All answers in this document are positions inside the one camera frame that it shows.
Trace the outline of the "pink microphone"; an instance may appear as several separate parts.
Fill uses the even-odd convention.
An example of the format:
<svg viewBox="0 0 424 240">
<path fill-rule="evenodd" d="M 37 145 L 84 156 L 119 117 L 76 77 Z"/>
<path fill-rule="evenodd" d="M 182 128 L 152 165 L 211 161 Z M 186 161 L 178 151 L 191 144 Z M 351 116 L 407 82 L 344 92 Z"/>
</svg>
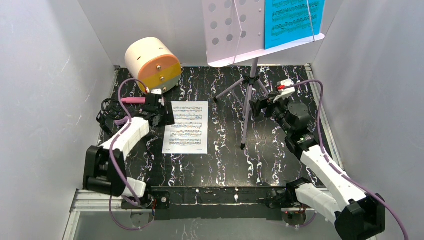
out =
<svg viewBox="0 0 424 240">
<path fill-rule="evenodd" d="M 121 101 L 124 104 L 145 104 L 146 98 L 145 97 L 125 97 L 125 98 L 122 98 Z"/>
</svg>

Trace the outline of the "white sheet music page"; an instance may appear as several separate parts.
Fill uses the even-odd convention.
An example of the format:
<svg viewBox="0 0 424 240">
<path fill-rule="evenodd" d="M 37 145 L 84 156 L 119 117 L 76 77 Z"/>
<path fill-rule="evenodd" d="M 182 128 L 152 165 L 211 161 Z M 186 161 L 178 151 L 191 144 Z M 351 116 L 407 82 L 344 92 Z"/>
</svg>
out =
<svg viewBox="0 0 424 240">
<path fill-rule="evenodd" d="M 207 101 L 173 101 L 175 123 L 165 127 L 163 154 L 208 153 Z"/>
</svg>

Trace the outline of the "black tripod microphone stand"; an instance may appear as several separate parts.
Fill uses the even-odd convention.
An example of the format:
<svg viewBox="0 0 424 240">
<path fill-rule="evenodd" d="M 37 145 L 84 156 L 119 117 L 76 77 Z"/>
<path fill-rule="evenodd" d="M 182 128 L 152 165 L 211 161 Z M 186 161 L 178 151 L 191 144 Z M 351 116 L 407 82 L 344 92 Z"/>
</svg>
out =
<svg viewBox="0 0 424 240">
<path fill-rule="evenodd" d="M 128 115 L 125 113 L 118 100 L 113 98 L 106 98 L 100 105 L 100 111 L 96 116 L 96 121 L 99 123 L 99 126 L 103 132 L 106 135 L 111 136 L 114 133 L 112 128 L 109 127 L 108 122 L 112 121 L 112 123 L 115 125 L 114 120 L 120 120 L 125 116 Z"/>
</svg>

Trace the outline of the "blue sheet music page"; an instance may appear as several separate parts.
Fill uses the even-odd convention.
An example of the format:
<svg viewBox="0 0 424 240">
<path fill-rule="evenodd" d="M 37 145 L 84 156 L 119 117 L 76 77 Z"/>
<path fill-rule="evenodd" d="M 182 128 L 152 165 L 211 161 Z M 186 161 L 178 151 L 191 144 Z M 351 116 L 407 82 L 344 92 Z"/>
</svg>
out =
<svg viewBox="0 0 424 240">
<path fill-rule="evenodd" d="M 323 39 L 321 26 L 325 4 L 325 0 L 266 0 L 264 48 Z"/>
</svg>

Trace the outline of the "silver mesh studio microphone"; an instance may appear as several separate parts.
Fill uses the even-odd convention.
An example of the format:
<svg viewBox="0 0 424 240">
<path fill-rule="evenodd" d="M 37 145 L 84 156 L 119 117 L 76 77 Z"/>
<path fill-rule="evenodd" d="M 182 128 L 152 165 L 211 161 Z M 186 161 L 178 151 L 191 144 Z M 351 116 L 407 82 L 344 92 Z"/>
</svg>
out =
<svg viewBox="0 0 424 240">
<path fill-rule="evenodd" d="M 130 120 L 130 118 L 128 116 L 125 116 L 122 119 L 114 120 L 114 124 L 116 126 L 122 126 L 122 125 L 125 125 L 129 120 Z"/>
</svg>

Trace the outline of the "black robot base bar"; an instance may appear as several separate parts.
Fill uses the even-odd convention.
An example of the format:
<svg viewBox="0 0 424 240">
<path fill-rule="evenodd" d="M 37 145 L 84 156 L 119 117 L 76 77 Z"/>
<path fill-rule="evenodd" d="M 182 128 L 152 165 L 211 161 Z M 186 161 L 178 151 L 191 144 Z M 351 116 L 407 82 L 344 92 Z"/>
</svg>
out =
<svg viewBox="0 0 424 240">
<path fill-rule="evenodd" d="M 182 219 L 266 219 L 282 221 L 305 208 L 285 187 L 149 187 L 140 210 L 158 221 Z"/>
</svg>

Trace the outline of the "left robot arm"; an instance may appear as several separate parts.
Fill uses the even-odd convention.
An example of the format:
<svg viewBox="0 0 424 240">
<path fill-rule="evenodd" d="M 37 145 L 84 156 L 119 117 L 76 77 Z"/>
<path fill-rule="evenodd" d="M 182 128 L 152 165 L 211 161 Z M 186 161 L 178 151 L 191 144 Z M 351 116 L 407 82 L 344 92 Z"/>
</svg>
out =
<svg viewBox="0 0 424 240">
<path fill-rule="evenodd" d="M 119 120 L 122 127 L 116 134 L 101 145 L 87 149 L 83 187 L 101 194 L 140 200 L 147 184 L 127 176 L 126 159 L 152 128 L 174 125 L 174 111 L 172 103 L 162 95 L 149 93 L 139 112 L 126 114 Z"/>
</svg>

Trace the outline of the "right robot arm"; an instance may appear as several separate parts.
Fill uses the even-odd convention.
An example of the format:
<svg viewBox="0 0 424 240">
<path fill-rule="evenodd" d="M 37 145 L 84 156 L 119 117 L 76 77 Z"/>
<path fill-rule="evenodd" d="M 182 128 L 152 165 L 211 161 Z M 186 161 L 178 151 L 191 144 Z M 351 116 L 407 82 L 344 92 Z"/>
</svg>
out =
<svg viewBox="0 0 424 240">
<path fill-rule="evenodd" d="M 305 104 L 275 96 L 249 103 L 254 116 L 265 110 L 266 118 L 274 118 L 286 134 L 286 147 L 315 173 L 329 192 L 319 190 L 301 177 L 287 183 L 284 192 L 272 191 L 266 200 L 269 206 L 299 203 L 311 207 L 335 226 L 343 240 L 367 240 L 385 231 L 383 199 L 349 182 L 347 174 L 321 149 L 309 130 L 312 117 Z"/>
</svg>

